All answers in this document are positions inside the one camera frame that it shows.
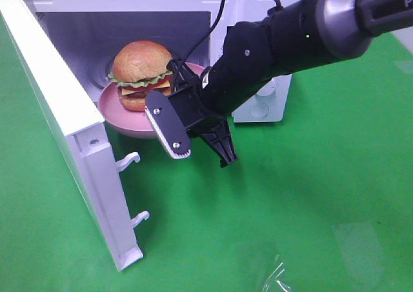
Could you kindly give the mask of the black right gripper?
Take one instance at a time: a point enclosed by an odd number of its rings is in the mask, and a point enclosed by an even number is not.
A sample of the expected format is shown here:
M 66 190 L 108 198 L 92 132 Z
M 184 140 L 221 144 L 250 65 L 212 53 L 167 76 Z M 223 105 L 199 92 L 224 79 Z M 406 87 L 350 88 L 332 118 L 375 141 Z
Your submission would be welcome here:
M 190 138 L 201 137 L 219 156 L 224 168 L 238 160 L 227 118 L 208 108 L 201 99 L 201 79 L 183 60 L 172 59 L 166 68 L 173 73 L 168 100 Z

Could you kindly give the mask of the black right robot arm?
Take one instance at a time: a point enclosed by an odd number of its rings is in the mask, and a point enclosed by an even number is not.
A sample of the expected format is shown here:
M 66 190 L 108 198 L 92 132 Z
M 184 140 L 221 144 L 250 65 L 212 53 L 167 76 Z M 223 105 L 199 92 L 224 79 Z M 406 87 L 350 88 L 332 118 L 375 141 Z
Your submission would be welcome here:
M 236 160 L 227 116 L 272 78 L 363 55 L 372 39 L 412 25 L 412 0 L 299 0 L 277 3 L 262 21 L 231 26 L 219 60 L 202 77 L 168 64 L 176 90 L 146 110 L 164 149 L 190 155 L 200 137 L 227 166 Z

